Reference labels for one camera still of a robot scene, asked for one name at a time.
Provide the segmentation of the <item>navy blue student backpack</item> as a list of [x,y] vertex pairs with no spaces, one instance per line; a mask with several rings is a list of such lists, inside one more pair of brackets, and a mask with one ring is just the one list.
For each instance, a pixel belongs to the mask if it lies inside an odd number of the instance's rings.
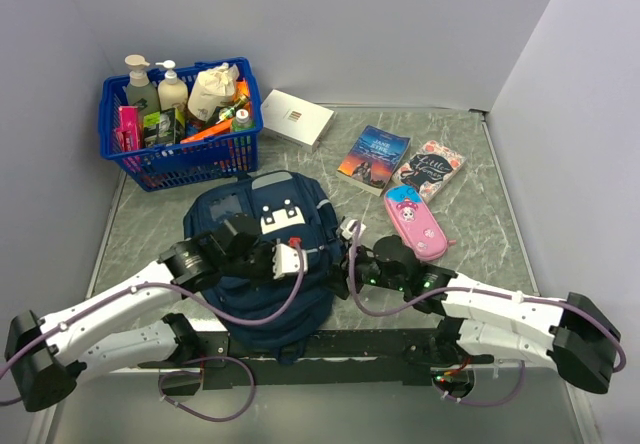
[[308,265],[304,278],[297,284],[294,276],[255,282],[223,277],[202,296],[234,318],[224,325],[247,348],[265,350],[280,360],[287,347],[297,346],[294,357],[285,361],[293,363],[332,310],[329,273],[346,254],[337,234],[336,212],[316,179],[273,171],[201,194],[184,216],[184,235],[190,238],[212,231],[239,213],[260,223],[265,240],[287,243],[292,237],[299,238]]

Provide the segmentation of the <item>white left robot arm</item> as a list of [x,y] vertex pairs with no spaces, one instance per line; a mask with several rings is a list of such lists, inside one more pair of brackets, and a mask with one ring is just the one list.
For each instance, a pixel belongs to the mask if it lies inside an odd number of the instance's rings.
[[18,403],[47,409],[76,387],[113,370],[147,362],[192,362],[197,334],[185,317],[168,316],[146,328],[125,324],[183,298],[195,299],[223,277],[280,279],[303,269],[297,247],[268,241],[260,225],[240,214],[216,230],[172,245],[124,282],[44,317],[26,311],[9,326],[3,376]]

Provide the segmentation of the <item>pink pencil case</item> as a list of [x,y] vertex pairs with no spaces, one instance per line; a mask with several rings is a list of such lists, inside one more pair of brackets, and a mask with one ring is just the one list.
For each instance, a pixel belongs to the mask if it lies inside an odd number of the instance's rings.
[[389,189],[384,194],[384,204],[403,243],[419,261],[439,259],[456,244],[455,240],[446,237],[428,206],[411,186]]

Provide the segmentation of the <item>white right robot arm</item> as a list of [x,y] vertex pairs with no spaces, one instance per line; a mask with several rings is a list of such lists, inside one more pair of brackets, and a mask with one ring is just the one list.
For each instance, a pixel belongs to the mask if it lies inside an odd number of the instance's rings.
[[343,239],[341,293],[372,317],[405,310],[439,317],[429,352],[436,364],[513,360],[555,371],[592,394],[605,394],[627,356],[621,334],[587,296],[545,298],[508,291],[419,261],[396,236],[374,248]]

